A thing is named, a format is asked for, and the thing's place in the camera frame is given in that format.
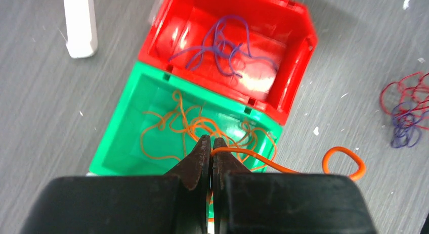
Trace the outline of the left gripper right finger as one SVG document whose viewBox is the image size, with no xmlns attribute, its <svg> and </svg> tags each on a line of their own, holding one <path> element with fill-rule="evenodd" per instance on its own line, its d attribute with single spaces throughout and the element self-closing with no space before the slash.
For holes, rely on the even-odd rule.
<svg viewBox="0 0 429 234">
<path fill-rule="evenodd" d="M 252 173 L 234 152 L 254 157 L 275 173 Z M 376 233 L 355 182 L 366 172 L 351 150 L 333 147 L 322 174 L 282 167 L 247 149 L 229 148 L 217 138 L 212 150 L 215 233 Z"/>
</svg>

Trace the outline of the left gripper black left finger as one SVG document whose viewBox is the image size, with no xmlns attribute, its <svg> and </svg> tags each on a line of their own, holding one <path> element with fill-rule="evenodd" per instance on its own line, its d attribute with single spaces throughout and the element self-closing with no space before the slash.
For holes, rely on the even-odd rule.
<svg viewBox="0 0 429 234">
<path fill-rule="evenodd" d="M 22 233 L 207 233 L 211 140 L 163 175 L 65 176 L 43 189 Z"/>
</svg>

